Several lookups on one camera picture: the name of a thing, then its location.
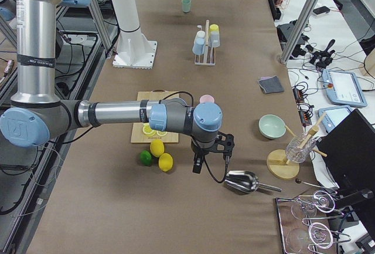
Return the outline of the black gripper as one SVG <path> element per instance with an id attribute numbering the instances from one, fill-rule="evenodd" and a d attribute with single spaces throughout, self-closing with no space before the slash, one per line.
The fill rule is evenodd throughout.
<path id="1" fill-rule="evenodd" d="M 208 155 L 209 153 L 216 153 L 216 144 L 214 141 L 203 143 L 198 141 L 195 137 L 191 136 L 191 148 L 194 155 L 194 163 L 192 172 L 195 174 L 200 174 L 202 170 L 202 165 L 204 164 L 204 156 L 198 155 Z"/>

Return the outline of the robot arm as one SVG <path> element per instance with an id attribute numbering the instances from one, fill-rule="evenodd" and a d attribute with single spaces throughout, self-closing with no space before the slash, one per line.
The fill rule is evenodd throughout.
<path id="1" fill-rule="evenodd" d="M 148 123 L 158 131 L 191 137 L 193 172 L 216 153 L 224 134 L 222 112 L 212 102 L 190 107 L 180 98 L 91 103 L 61 100 L 54 92 L 56 7 L 91 0 L 16 0 L 18 91 L 1 116 L 1 132 L 20 147 L 42 145 L 68 131 L 110 123 Z"/>

